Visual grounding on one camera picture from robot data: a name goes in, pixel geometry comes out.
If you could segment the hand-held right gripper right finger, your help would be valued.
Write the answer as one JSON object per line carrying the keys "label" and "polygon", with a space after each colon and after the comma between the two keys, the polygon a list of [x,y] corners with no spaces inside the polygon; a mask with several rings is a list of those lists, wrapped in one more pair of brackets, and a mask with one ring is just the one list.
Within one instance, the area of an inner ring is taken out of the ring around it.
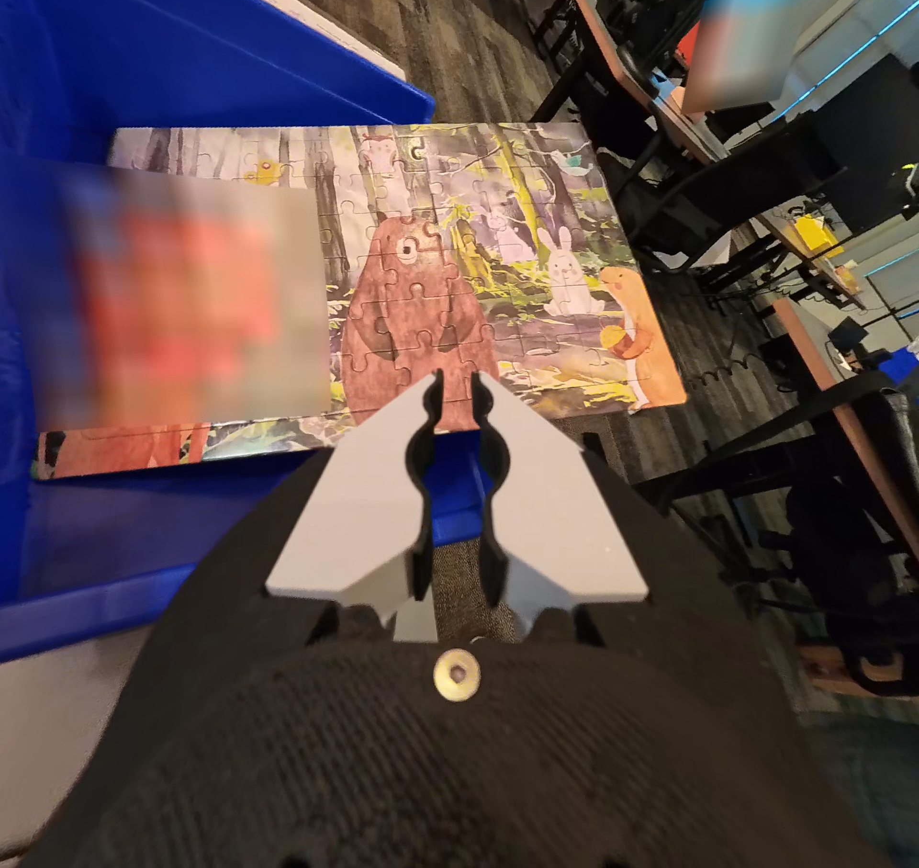
{"label": "hand-held right gripper right finger", "polygon": [[491,376],[474,373],[471,396],[490,483],[478,560],[489,605],[533,625],[546,609],[647,599],[585,451]]}

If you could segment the forest animal jigsaw puzzle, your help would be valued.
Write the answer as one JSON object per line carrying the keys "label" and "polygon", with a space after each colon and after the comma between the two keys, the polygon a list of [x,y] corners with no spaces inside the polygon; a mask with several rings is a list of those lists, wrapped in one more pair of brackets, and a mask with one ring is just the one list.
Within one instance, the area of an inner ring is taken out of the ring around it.
{"label": "forest animal jigsaw puzzle", "polygon": [[474,428],[473,371],[548,419],[686,402],[577,124],[122,128],[109,165],[315,195],[329,405],[42,432],[31,464],[40,482],[333,446],[437,367],[445,432]]}

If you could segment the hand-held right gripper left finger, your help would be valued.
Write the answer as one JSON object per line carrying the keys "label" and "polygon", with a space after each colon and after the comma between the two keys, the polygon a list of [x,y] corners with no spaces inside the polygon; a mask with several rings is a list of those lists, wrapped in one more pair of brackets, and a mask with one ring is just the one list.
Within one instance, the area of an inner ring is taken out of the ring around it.
{"label": "hand-held right gripper left finger", "polygon": [[410,385],[343,436],[266,581],[272,597],[368,606],[383,624],[432,581],[434,460],[443,371]]}

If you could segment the brown-edged desk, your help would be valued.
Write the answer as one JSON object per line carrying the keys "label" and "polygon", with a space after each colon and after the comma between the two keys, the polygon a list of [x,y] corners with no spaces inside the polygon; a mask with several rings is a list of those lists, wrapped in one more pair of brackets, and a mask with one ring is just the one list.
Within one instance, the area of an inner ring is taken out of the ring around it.
{"label": "brown-edged desk", "polygon": [[658,127],[664,129],[675,146],[686,150],[696,161],[707,164],[726,157],[723,144],[705,125],[695,124],[683,115],[672,95],[653,98],[626,70],[618,47],[596,10],[595,0],[572,1],[577,22],[583,24],[590,35],[587,48],[603,61],[600,72],[613,79],[647,117],[651,117]]}
{"label": "brown-edged desk", "polygon": [[[775,299],[771,308],[776,321],[784,326],[815,385],[825,391],[843,382],[843,372],[837,369],[828,355],[829,327],[788,298]],[[911,505],[905,491],[896,481],[894,466],[882,454],[879,439],[866,429],[853,406],[836,407],[833,415],[867,474],[873,491],[885,507],[890,518],[887,531],[902,537],[908,552],[917,560],[917,508]]]}
{"label": "brown-edged desk", "polygon": [[750,225],[766,242],[768,255],[765,266],[754,270],[754,291],[790,295],[796,302],[814,296],[838,308],[851,306],[864,311],[861,287],[854,271],[833,262],[843,253],[813,262],[806,260],[805,247],[795,231],[788,227],[789,219],[802,214],[823,215],[837,239],[844,244],[850,240],[844,234],[844,225],[827,203],[804,200],[753,218]]}

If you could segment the black office chair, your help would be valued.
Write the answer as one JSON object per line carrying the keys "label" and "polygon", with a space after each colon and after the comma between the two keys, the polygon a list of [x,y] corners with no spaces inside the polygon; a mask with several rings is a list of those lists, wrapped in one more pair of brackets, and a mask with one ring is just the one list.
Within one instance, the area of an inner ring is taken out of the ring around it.
{"label": "black office chair", "polygon": [[856,457],[835,412],[851,407],[870,419],[868,444],[893,485],[917,487],[914,422],[917,408],[880,370],[861,372],[744,435],[727,441],[694,465],[639,484],[639,493],[662,513],[685,496],[710,491],[743,494],[787,488],[787,534],[762,531],[760,544],[785,552],[789,565],[750,570],[756,579],[799,581],[810,607],[773,602],[777,609],[823,617],[826,632],[856,683],[878,695],[917,694],[917,589],[898,585],[891,557],[917,562],[905,526],[870,506]]}

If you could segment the blue plastic bin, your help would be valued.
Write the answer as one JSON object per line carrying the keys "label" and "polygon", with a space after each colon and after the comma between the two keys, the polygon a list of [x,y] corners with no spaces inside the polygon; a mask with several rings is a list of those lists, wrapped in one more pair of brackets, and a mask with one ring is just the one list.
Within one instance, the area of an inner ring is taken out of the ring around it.
{"label": "blue plastic bin", "polygon": [[[434,100],[261,0],[2,0],[2,157],[103,163],[122,126],[428,122]],[[155,621],[312,451],[38,482],[2,295],[2,663]]]}

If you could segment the dark monitor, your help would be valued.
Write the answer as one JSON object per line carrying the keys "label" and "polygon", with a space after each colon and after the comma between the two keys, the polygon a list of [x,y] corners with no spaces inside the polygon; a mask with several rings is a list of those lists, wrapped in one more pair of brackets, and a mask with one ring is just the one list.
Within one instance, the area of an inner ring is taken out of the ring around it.
{"label": "dark monitor", "polygon": [[917,206],[918,89],[912,71],[887,55],[816,111],[815,122],[842,172],[823,194],[844,226],[861,233]]}

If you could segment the yellow box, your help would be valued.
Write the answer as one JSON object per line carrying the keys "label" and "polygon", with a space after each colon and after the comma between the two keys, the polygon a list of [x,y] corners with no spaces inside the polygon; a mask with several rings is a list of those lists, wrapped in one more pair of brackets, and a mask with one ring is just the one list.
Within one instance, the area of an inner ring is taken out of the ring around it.
{"label": "yellow box", "polygon": [[789,219],[793,229],[806,249],[806,260],[816,261],[844,253],[844,243],[837,239],[833,229],[821,215],[802,214]]}

